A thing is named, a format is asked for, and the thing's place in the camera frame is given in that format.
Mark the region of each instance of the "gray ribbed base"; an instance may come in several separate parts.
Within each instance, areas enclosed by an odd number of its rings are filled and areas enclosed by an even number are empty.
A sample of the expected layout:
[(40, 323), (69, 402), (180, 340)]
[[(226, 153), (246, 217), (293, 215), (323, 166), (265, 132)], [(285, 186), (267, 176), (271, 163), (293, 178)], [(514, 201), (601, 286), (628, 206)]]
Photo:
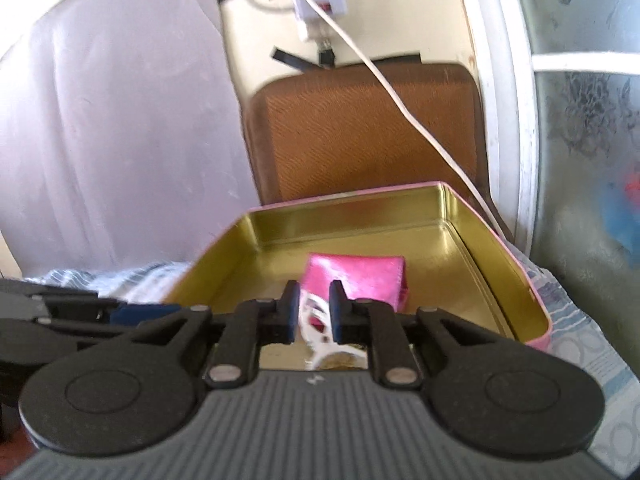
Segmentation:
[(127, 456), (38, 452), (8, 480), (612, 479), (585, 452), (544, 463), (492, 458), (451, 438), (413, 393), (362, 372), (264, 370), (211, 392), (171, 438)]

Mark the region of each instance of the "white curtain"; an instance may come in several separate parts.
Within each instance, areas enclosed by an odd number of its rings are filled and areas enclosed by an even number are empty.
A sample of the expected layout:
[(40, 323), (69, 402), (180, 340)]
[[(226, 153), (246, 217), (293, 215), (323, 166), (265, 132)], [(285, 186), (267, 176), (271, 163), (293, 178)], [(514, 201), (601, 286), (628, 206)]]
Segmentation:
[(0, 61), (25, 275), (191, 260), (256, 205), (216, 0), (64, 0)]

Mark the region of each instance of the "blue striped fabric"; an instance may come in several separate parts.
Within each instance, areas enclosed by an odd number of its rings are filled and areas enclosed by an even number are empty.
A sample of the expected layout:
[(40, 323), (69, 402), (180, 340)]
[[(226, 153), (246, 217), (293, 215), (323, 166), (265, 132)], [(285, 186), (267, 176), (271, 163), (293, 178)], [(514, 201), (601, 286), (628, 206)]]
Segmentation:
[[(590, 452), (625, 478), (640, 463), (640, 383), (609, 344), (600, 327), (575, 306), (548, 270), (511, 248), (537, 288), (553, 320), (550, 352), (590, 373), (602, 387), (607, 407)], [(191, 264), (167, 262), (122, 272), (52, 270), (32, 281), (98, 291), (136, 303), (164, 297)]]

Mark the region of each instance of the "pink fabric pouch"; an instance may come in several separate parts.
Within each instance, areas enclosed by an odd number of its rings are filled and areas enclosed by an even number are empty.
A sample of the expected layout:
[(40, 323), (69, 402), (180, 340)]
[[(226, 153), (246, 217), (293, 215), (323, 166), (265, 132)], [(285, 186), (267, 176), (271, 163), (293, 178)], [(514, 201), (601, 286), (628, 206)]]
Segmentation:
[(329, 301), (329, 285), (340, 280), (347, 298), (371, 298), (404, 309), (408, 289), (402, 256), (345, 256), (311, 253), (300, 287)]

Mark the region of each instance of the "brown cushion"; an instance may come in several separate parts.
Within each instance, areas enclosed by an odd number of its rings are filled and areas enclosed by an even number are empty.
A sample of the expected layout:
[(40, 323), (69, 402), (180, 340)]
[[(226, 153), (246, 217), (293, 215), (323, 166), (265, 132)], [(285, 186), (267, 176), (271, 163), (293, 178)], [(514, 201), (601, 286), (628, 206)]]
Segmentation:
[[(456, 64), (394, 63), (381, 70), (488, 196), (482, 111), (471, 74)], [(470, 198), (363, 65), (267, 84), (245, 110), (244, 131), (263, 204), (431, 180)]]

